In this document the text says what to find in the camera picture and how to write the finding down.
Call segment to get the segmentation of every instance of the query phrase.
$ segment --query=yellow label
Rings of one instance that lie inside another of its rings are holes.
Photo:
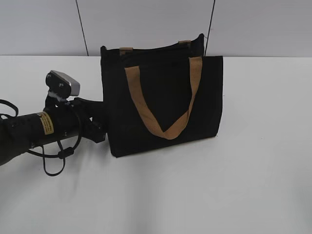
[[[49,135],[54,133],[54,127],[50,116],[46,112],[40,112],[38,115],[40,116],[40,120],[43,125],[44,134]]]

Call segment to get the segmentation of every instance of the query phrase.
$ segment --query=canvas bag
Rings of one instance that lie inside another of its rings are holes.
[[[114,156],[216,136],[223,57],[204,57],[204,35],[138,50],[101,47],[105,123]]]

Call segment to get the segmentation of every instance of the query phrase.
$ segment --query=tan strap handle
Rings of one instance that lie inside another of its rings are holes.
[[[120,47],[119,48],[119,55],[125,55],[126,53],[131,53],[133,51],[132,47]]]
[[[174,139],[180,135],[180,133],[185,129],[186,125],[189,122],[193,103],[201,79],[202,57],[189,58],[189,61],[190,83],[192,90],[192,98],[190,101],[189,109],[180,118],[178,118],[174,122],[174,124],[171,125],[171,127],[165,132],[162,131],[158,121],[148,108],[144,99],[140,82],[139,66],[125,68],[131,98],[146,128],[155,136],[162,137],[168,140]]]

